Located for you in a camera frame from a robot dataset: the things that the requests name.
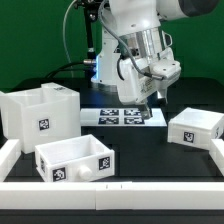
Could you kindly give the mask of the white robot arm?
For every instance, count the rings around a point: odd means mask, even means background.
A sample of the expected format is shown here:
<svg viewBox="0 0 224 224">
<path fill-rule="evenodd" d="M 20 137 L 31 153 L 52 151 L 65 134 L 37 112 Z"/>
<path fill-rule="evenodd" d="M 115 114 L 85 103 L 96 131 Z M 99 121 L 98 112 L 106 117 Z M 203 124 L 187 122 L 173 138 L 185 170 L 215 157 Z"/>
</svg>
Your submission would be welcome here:
<svg viewBox="0 0 224 224">
<path fill-rule="evenodd" d="M 124 105 L 136 105 L 152 117 L 148 97 L 167 98 L 181 66 L 174 59 L 172 38 L 163 21 L 212 12 L 219 0 L 103 0 L 98 9 L 102 50 L 96 58 L 94 86 L 116 91 Z"/>
</svg>

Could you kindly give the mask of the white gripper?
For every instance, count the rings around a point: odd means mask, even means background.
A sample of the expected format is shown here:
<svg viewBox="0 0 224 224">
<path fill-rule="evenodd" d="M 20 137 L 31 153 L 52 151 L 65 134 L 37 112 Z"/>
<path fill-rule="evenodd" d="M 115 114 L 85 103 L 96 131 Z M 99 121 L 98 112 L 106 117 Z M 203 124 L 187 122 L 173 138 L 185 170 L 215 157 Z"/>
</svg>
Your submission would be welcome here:
<svg viewBox="0 0 224 224">
<path fill-rule="evenodd" d="M 149 66 L 163 59 L 174 60 L 173 51 L 170 47 L 150 60 L 141 58 L 137 59 L 136 63 L 144 72 L 150 72 Z M 117 91 L 122 104 L 143 104 L 146 98 L 155 92 L 158 92 L 160 97 L 165 98 L 167 88 L 176 82 L 180 76 L 179 74 L 168 80 L 157 80 L 153 77 L 143 76 L 136 71 L 130 59 L 121 60 L 119 69 L 121 76 L 117 77 Z M 152 110 L 148 103 L 143 104 L 141 115 L 143 119 L 152 117 Z"/>
</svg>

